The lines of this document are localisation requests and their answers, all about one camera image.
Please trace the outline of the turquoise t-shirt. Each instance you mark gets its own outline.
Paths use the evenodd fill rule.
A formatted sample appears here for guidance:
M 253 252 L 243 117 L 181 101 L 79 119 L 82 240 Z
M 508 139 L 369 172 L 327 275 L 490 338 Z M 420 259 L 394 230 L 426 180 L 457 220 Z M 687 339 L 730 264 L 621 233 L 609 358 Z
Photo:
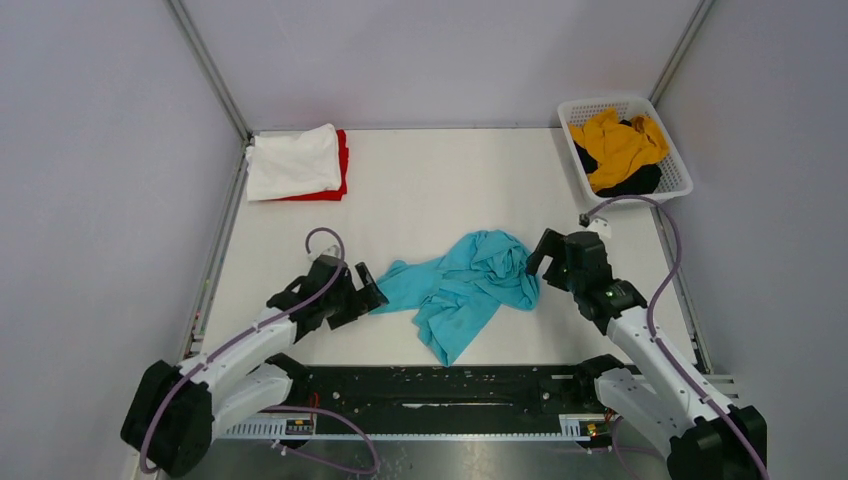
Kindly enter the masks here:
M 479 230 L 444 255 L 394 261 L 377 279 L 388 304 L 372 313 L 414 310 L 419 340 L 440 364 L 453 365 L 502 306 L 531 311 L 539 282 L 527 272 L 531 251 L 503 230 Z

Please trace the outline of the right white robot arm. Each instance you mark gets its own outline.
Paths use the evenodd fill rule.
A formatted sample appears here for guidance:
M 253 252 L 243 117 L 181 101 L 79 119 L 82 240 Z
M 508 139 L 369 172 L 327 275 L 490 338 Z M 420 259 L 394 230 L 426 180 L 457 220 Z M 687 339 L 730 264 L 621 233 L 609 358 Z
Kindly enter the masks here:
M 580 364 L 573 386 L 583 410 L 606 407 L 629 422 L 664 459 L 673 479 L 766 479 L 767 423 L 753 406 L 739 407 L 668 342 L 650 303 L 614 276 L 596 232 L 542 234 L 527 271 L 571 293 L 579 313 L 617 345 L 643 377 L 611 355 Z

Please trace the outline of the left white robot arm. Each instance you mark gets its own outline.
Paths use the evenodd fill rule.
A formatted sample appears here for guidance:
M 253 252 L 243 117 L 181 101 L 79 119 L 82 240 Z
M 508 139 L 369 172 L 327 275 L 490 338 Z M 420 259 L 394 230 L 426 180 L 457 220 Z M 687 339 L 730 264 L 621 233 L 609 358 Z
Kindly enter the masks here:
M 338 329 L 388 305 L 364 263 L 322 254 L 307 274 L 271 296 L 244 331 L 175 365 L 157 361 L 139 382 L 120 431 L 139 467 L 189 473 L 231 427 L 281 405 L 309 401 L 310 371 L 286 350 L 323 324 Z

